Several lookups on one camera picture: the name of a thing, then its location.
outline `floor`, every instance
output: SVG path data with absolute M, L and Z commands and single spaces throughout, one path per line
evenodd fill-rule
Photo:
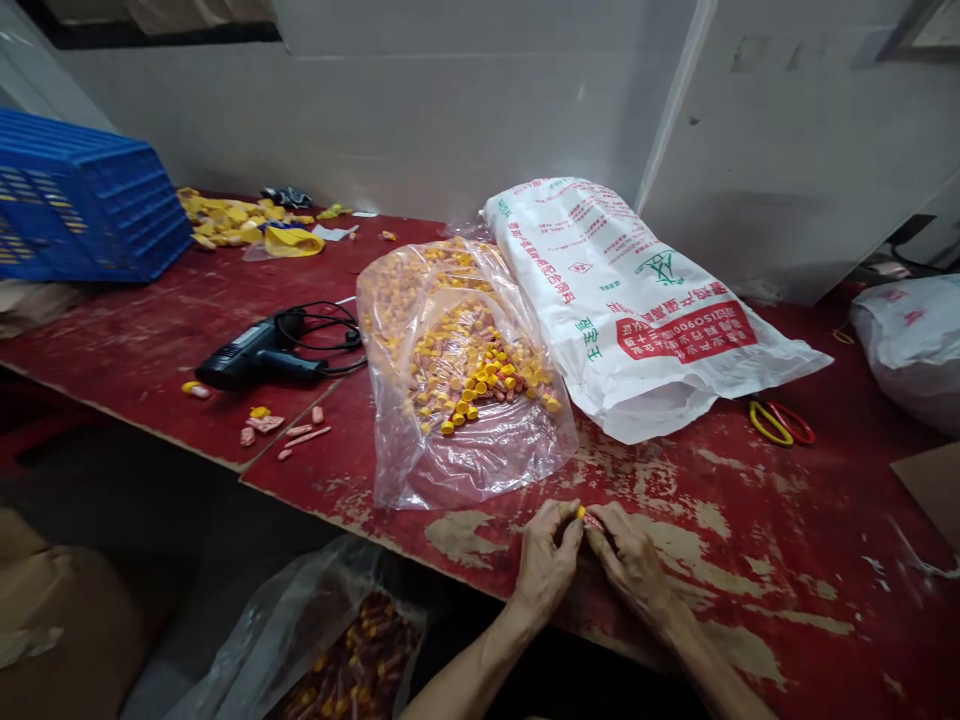
M 163 717 L 206 673 L 250 594 L 340 530 L 236 482 L 236 475 L 134 428 L 76 431 L 30 451 L 0 481 L 58 544 L 149 556 L 186 569 L 186 594 L 133 689 L 123 720 Z

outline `worn red paint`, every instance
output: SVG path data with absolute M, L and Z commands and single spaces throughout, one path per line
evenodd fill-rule
M 960 586 L 933 581 L 928 587 L 916 570 L 908 568 L 902 576 L 893 570 L 909 556 L 891 519 L 909 527 L 922 557 L 947 566 L 952 553 L 888 467 L 943 439 L 879 393 L 862 350 L 834 341 L 829 329 L 838 323 L 823 311 L 759 312 L 788 336 L 837 358 L 830 368 L 770 392 L 816 428 L 816 445 L 784 449 L 764 441 L 743 404 L 734 401 L 717 403 L 669 438 L 632 447 L 580 417 L 581 450 L 567 467 L 543 483 L 472 508 L 490 517 L 477 527 L 478 540 L 504 548 L 479 556 L 482 563 L 456 562 L 426 537 L 428 526 L 458 511 L 372 506 L 374 407 L 366 373 L 349 378 L 324 401 L 328 417 L 338 421 L 333 442 L 308 446 L 283 473 L 257 463 L 243 481 L 501 598 L 513 590 L 518 533 L 545 498 L 578 497 L 588 506 L 618 500 L 630 512 L 696 532 L 711 567 L 759 584 L 764 577 L 747 558 L 769 560 L 767 584 L 774 590 L 762 597 L 672 574 L 715 596 L 708 606 L 695 607 L 702 622 L 743 627 L 770 649 L 784 678 L 782 689 L 771 680 L 748 679 L 781 717 L 955 714 L 960 703 L 949 668 L 956 667 L 960 652 L 946 638 L 960 632 Z M 331 449 L 347 447 L 333 437 L 337 432 L 351 433 L 350 451 Z M 667 464 L 677 469 L 675 477 L 657 470 Z M 636 492 L 638 468 L 646 473 L 643 497 Z M 716 506 L 728 533 L 698 525 L 693 511 L 678 515 L 670 507 L 683 508 L 684 502 Z M 862 555 L 883 562 L 892 592 L 881 588 Z M 816 592 L 816 581 L 835 588 L 837 598 Z M 854 629 L 830 632 L 791 621 L 787 618 L 807 616 L 789 613 Z M 589 551 L 581 556 L 557 622 L 653 664 L 667 662 L 609 591 Z M 906 700 L 890 692 L 884 673 L 902 684 Z
M 732 573 L 752 583 L 748 589 L 770 588 L 759 597 L 724 591 L 707 574 L 691 574 L 687 561 L 676 566 L 683 572 L 670 570 L 686 583 L 688 597 L 709 593 L 695 605 L 701 621 L 742 626 L 770 649 L 783 690 L 771 680 L 750 681 L 781 717 L 960 714 L 953 678 L 960 583 L 927 580 L 910 568 L 893 522 L 926 561 L 950 566 L 952 553 L 888 467 L 944 439 L 879 393 L 861 348 L 832 339 L 830 328 L 843 320 L 829 309 L 759 310 L 788 336 L 837 358 L 769 393 L 810 422 L 819 441 L 809 448 L 767 443 L 739 402 L 718 402 L 684 430 L 636 446 L 611 440 L 580 417 L 581 450 L 568 466 L 468 508 L 473 515 L 375 509 L 375 410 L 366 370 L 323 400 L 335 423 L 326 438 L 298 447 L 282 464 L 273 447 L 282 431 L 259 438 L 254 448 L 239 447 L 236 432 L 250 407 L 265 405 L 288 426 L 302 424 L 333 381 L 309 390 L 264 385 L 194 403 L 179 390 L 192 369 L 281 307 L 354 295 L 356 274 L 396 247 L 376 239 L 381 230 L 395 231 L 402 244 L 433 240 L 440 229 L 399 218 L 356 222 L 357 240 L 328 243 L 312 258 L 244 263 L 240 252 L 190 251 L 153 285 L 103 293 L 46 328 L 0 343 L 0 363 L 216 462 L 248 468 L 247 484 L 502 598 L 516 575 L 518 554 L 510 548 L 518 547 L 519 531 L 544 498 L 578 497 L 588 506 L 619 500 L 662 528 L 694 533 L 687 537 L 698 539 L 699 562 L 712 573 Z M 699 517 L 701 510 L 722 522 Z M 427 538 L 433 523 L 458 518 L 474 528 L 469 543 L 454 548 Z M 884 565 L 891 592 L 863 555 Z M 750 559 L 765 559 L 769 572 L 758 574 Z M 816 592 L 815 581 L 829 583 L 837 598 Z M 838 634 L 769 616 L 784 612 L 854 629 Z M 663 660 L 609 591 L 589 550 L 556 621 L 649 662 Z M 902 686 L 903 697 L 885 677 Z

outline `finger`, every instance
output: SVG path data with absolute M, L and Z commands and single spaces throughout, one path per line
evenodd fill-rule
M 560 550 L 557 553 L 561 557 L 577 562 L 577 551 L 580 550 L 580 542 L 583 540 L 583 521 L 574 518 L 563 531 L 563 540 L 560 543 Z
M 557 532 L 557 528 L 559 528 L 569 518 L 576 515 L 577 508 L 579 507 L 579 500 L 570 500 L 569 502 L 547 500 L 543 505 L 540 506 L 537 514 L 533 516 L 533 520 L 530 521 L 530 525 L 535 527 L 538 532 L 553 537 Z
M 633 532 L 630 517 L 618 502 L 609 505 L 591 505 L 588 510 L 600 519 L 614 540 L 628 537 Z
M 617 557 L 613 548 L 610 547 L 610 543 L 607 542 L 607 538 L 603 532 L 593 527 L 588 527 L 586 532 L 590 549 L 593 550 L 600 559 L 600 564 L 603 565 L 603 569 L 607 571 L 607 574 L 619 573 L 623 567 L 620 564 L 620 558 Z

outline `blue plastic crate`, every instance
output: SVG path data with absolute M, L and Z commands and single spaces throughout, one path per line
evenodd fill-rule
M 147 143 L 0 110 L 0 277 L 150 282 L 191 232 Z

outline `black cable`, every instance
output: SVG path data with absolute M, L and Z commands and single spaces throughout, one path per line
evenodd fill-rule
M 344 319 L 342 317 L 336 317 L 334 315 L 306 312 L 307 308 L 314 307 L 316 305 L 330 305 L 331 307 L 336 308 L 337 310 L 342 312 L 344 315 L 346 315 L 347 318 Z M 282 320 L 287 317 L 297 317 L 303 320 L 310 318 L 313 320 L 325 321 L 321 324 L 314 325 L 313 327 L 306 328 L 303 332 L 303 335 L 307 335 L 317 330 L 322 330 L 323 328 L 332 327 L 334 325 L 343 325 L 344 327 L 348 328 L 350 331 L 352 331 L 352 333 L 355 334 L 355 339 L 350 339 L 351 332 L 348 332 L 345 338 L 346 342 L 343 342 L 339 345 L 329 345 L 329 346 L 310 345 L 308 343 L 303 342 L 299 338 L 293 337 L 293 335 L 287 332 L 287 329 L 283 326 L 283 322 L 282 322 Z M 305 348 L 307 350 L 317 350 L 321 352 L 324 352 L 324 351 L 329 352 L 333 350 L 355 350 L 356 348 L 360 347 L 363 344 L 360 337 L 360 323 L 357 322 L 357 319 L 353 316 L 353 314 L 349 310 L 347 310 L 345 307 L 337 305 L 336 303 L 328 302 L 326 300 L 316 300 L 314 302 L 304 303 L 303 305 L 294 305 L 293 307 L 287 308 L 286 310 L 281 310 L 280 312 L 278 312 L 276 315 L 273 316 L 273 325 L 276 328 L 277 332 L 280 333 L 280 335 L 286 338 L 289 342 L 299 347 Z M 339 368 L 328 367 L 324 369 L 323 372 L 326 373 L 327 375 L 337 375 L 341 373 L 348 373 L 348 372 L 352 372 L 353 370 L 356 370 L 357 368 L 363 367 L 366 364 L 367 364 L 367 358 L 366 356 L 364 356 L 362 360 L 356 363 L 353 363 L 352 365 L 347 365 L 345 367 L 339 367 Z

